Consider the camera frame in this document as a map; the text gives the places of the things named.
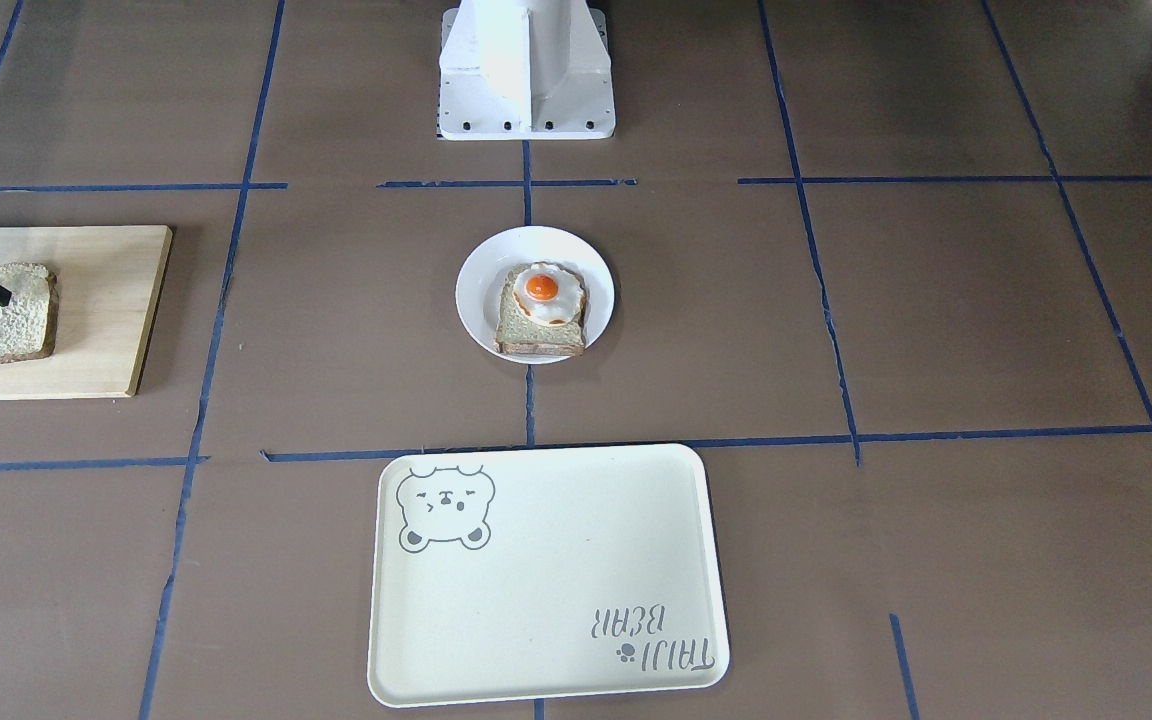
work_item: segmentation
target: plate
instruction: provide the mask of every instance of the plate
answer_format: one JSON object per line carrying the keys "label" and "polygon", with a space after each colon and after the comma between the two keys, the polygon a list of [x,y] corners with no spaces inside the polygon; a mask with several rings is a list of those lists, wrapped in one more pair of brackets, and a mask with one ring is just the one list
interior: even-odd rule
{"label": "plate", "polygon": [[367,685],[384,705],[704,688],[728,661],[690,448],[408,455],[380,475]]}
{"label": "plate", "polygon": [[483,241],[461,265],[456,278],[456,311],[461,324],[484,350],[525,365],[567,361],[554,355],[509,355],[495,350],[495,328],[500,323],[500,287],[509,270],[522,263],[556,263],[579,274],[589,291],[585,306],[585,347],[594,344],[607,329],[616,288],[607,263],[588,242],[575,234],[544,225],[526,225],[499,232]]}

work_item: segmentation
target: round plate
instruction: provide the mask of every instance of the round plate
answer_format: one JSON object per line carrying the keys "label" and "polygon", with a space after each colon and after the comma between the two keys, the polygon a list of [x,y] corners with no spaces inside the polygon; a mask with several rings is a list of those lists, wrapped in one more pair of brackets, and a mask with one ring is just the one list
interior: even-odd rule
{"label": "round plate", "polygon": [[456,278],[456,311],[473,341],[497,357],[525,365],[566,361],[554,355],[508,355],[495,351],[495,328],[500,323],[500,287],[515,265],[556,263],[579,274],[589,297],[585,305],[585,347],[594,344],[607,329],[616,290],[612,272],[588,242],[559,228],[528,225],[499,232],[483,241],[461,265]]}

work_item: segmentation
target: bread slice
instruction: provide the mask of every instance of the bread slice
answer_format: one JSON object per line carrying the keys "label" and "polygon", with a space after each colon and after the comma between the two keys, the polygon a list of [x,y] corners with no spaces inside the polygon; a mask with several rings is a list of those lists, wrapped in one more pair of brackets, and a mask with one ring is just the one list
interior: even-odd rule
{"label": "bread slice", "polygon": [[0,306],[0,364],[37,361],[56,347],[60,295],[56,275],[46,265],[0,265],[0,285],[12,291],[8,306]]}
{"label": "bread slice", "polygon": [[515,265],[500,287],[500,323],[497,325],[495,346],[507,355],[550,355],[575,357],[585,351],[585,302],[571,323],[538,325],[526,318],[518,302],[513,298],[513,283],[530,265]]}

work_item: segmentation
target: cartoon bear face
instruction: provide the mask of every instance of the cartoon bear face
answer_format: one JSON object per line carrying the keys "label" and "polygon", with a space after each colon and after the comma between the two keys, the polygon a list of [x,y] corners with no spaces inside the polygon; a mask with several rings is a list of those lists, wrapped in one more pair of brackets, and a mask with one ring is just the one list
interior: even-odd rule
{"label": "cartoon bear face", "polygon": [[403,509],[397,544],[407,552],[420,552],[431,541],[461,541],[479,550],[492,537],[486,518],[493,497],[495,483],[483,468],[435,468],[424,475],[411,470],[397,484]]}

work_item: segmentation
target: orange egg yolk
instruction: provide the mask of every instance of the orange egg yolk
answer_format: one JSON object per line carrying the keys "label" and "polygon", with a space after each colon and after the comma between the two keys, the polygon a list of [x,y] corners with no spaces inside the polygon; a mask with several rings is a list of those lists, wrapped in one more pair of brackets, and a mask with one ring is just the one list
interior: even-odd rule
{"label": "orange egg yolk", "polygon": [[550,275],[532,275],[526,279],[526,295],[536,300],[554,300],[558,297],[558,282]]}

